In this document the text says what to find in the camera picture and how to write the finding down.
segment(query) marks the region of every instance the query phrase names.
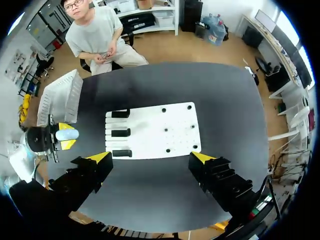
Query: cardboard box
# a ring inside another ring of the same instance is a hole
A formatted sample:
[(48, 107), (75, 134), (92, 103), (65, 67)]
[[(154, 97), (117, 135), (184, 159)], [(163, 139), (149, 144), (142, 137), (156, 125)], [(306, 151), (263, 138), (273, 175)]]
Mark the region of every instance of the cardboard box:
[(155, 0), (136, 0), (140, 10), (151, 9), (155, 5)]

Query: poster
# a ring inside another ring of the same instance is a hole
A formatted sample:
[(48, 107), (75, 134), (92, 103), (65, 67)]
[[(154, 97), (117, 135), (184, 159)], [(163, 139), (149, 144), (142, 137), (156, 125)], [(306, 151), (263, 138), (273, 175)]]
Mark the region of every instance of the poster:
[(4, 75), (11, 81), (16, 83), (17, 79), (23, 71), (23, 64), (26, 61), (26, 55), (24, 55), (19, 49), (16, 50), (12, 60), (9, 62), (8, 67), (5, 69)]

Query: khaki pants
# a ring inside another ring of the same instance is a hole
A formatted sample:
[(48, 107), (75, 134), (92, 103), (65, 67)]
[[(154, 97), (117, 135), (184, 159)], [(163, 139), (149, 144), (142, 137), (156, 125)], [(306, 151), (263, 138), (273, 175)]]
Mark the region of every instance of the khaki pants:
[(148, 61), (130, 45), (124, 44), (118, 46), (115, 55), (104, 64), (97, 65), (95, 62), (92, 62), (90, 67), (92, 76), (110, 72), (112, 70), (112, 62), (122, 67), (135, 67), (149, 64)]

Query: eyeglasses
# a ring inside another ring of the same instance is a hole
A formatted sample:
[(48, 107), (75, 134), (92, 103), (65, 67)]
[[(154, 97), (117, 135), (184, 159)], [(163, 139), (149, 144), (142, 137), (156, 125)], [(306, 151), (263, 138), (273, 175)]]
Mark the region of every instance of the eyeglasses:
[(70, 4), (70, 5), (68, 5), (68, 6), (65, 6), (64, 7), (64, 10), (66, 11), (66, 12), (70, 12), (70, 11), (72, 11), (72, 9), (74, 9), (74, 6), (76, 6), (76, 7), (79, 7), (81, 4), (83, 4), (84, 3), (84, 0), (76, 0), (73, 4)]

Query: window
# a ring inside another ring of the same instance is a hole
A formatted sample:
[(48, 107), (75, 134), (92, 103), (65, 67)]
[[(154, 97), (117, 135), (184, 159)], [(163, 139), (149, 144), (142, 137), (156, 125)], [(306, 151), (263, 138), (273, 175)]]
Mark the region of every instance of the window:
[(312, 72), (311, 65), (310, 65), (310, 62), (309, 62), (309, 59), (307, 56), (307, 52), (304, 47), (300, 48), (299, 54), (300, 54), (302, 60), (304, 61), (304, 64), (305, 64), (306, 68), (308, 69), (308, 72), (309, 72), (311, 80), (312, 80), (310, 85), (307, 86), (307, 89), (310, 90), (315, 85), (315, 79), (314, 79), (314, 74)]
[(299, 36), (294, 26), (292, 26), (290, 20), (287, 18), (283, 11), (280, 12), (276, 24), (285, 33), (285, 35), (287, 35), (293, 45), (296, 46), (299, 42)]
[(12, 26), (10, 27), (10, 30), (8, 32), (8, 35), (15, 29), (15, 27), (20, 23), (21, 19), (23, 18), (23, 16), (25, 15), (25, 12), (22, 13), (12, 24)]

